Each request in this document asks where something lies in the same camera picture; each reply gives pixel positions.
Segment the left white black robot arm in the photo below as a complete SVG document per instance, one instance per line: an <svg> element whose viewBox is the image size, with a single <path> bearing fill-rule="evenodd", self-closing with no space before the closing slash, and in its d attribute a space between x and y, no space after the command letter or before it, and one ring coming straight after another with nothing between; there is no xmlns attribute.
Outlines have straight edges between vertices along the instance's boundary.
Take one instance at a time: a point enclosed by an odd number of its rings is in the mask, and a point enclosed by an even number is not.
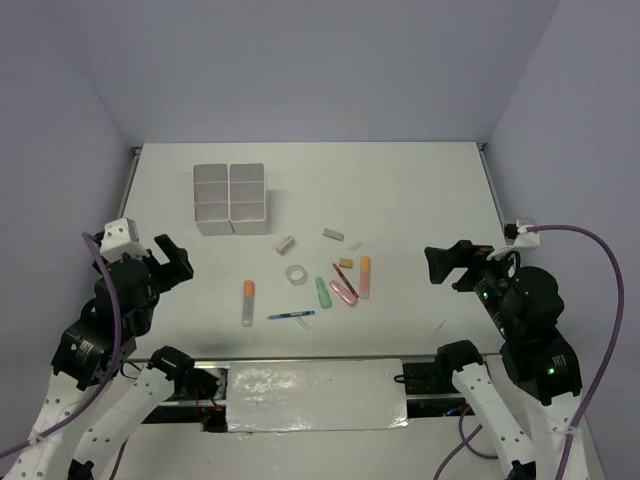
<svg viewBox="0 0 640 480"><path fill-rule="evenodd" d="M127 240L110 260L112 235L83 236L101 277L79 319L61 336L40 413L24 442L2 452L15 462L9 479L98 479L119 465L126 443L170 396L182 399L196 385L194 360L170 346L158 349L127 392L100 417L96 402L151 328L161 294L193 277L185 249L166 235L155 243L166 255Z"/></svg>

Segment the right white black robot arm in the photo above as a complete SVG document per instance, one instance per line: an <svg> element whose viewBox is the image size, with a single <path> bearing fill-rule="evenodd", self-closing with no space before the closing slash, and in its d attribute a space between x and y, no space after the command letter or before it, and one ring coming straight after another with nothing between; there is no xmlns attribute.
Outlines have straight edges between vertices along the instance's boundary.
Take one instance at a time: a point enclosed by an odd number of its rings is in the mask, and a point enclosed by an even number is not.
<svg viewBox="0 0 640 480"><path fill-rule="evenodd" d="M436 383L461 393L493 446L508 479L589 476L582 441L572 424L582 395L578 357L557 322L564 311L556 279L538 267L522 267L513 247L496 249L460 240L448 249L424 251L429 280L443 283L456 269L452 287L473 293L500 334L507 377L523 401L523 429L493 385L479 350L469 340L438 348Z"/></svg>

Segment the blue pen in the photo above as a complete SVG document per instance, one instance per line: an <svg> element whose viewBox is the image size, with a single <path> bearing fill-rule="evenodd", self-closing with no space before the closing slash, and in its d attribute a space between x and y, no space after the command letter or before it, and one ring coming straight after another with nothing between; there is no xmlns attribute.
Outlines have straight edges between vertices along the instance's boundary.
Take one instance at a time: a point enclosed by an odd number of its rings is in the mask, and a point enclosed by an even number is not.
<svg viewBox="0 0 640 480"><path fill-rule="evenodd" d="M302 310L302 311L294 311L294 312L284 312L277 313L267 316L268 320L280 320L280 319L288 319L288 318L299 318L299 317L307 317L314 316L316 314L315 310Z"/></svg>

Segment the red pen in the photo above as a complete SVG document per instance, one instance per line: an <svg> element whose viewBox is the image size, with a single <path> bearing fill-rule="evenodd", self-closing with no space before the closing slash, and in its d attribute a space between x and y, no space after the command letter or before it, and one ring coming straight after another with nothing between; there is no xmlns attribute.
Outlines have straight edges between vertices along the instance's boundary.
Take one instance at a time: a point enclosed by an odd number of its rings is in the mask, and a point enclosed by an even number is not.
<svg viewBox="0 0 640 480"><path fill-rule="evenodd" d="M350 291L350 293L355 297L355 298L359 298L358 293L356 292L355 288L352 286L352 284L349 282L349 280L347 279L347 277L345 276L345 274L342 272L342 270L340 269L340 267L336 264L336 263L332 263L333 268L335 269L336 273L338 274L338 276L341 278L341 280L343 281L343 283L345 284L345 286L347 287L347 289Z"/></svg>

